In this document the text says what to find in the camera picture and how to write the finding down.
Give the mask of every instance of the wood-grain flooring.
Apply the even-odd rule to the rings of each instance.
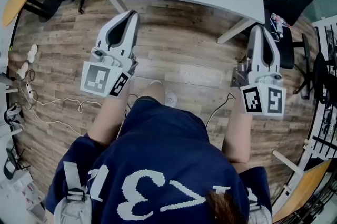
[[[19,20],[13,50],[27,52],[33,43],[38,54],[32,69],[32,87],[41,102],[56,98],[73,98],[102,102],[80,92],[83,61],[87,60],[100,28],[118,14],[108,0],[86,0],[85,13],[77,12],[79,0],[61,4],[56,15],[46,23],[23,11]],[[243,57],[247,39],[243,35],[220,45],[217,37],[240,18],[210,7],[170,0],[125,0],[129,9],[141,16],[135,54],[139,61],[133,93],[139,94],[153,79],[163,81],[165,87],[178,96],[177,107],[199,116],[204,122],[224,102],[229,92],[232,69],[236,59]],[[295,41],[305,33],[311,46],[311,65],[318,52],[314,29],[301,17],[291,28]],[[296,62],[303,66],[303,51],[296,51]],[[283,120],[256,119],[252,126],[252,154],[250,165],[263,165],[268,173],[272,200],[291,174],[291,170],[273,157],[277,149],[293,162],[302,152],[313,117],[313,100],[305,101],[292,91],[302,78],[295,69],[281,70],[287,88]],[[26,104],[22,92],[11,94],[11,101]],[[220,109],[208,127],[211,143],[220,148],[233,102]],[[56,102],[39,104],[34,110],[45,121],[60,120],[85,134],[99,107]],[[77,134],[59,123],[46,124],[24,109],[24,132],[18,136],[20,148],[26,149],[24,159],[39,189],[47,193],[53,174],[62,155]]]

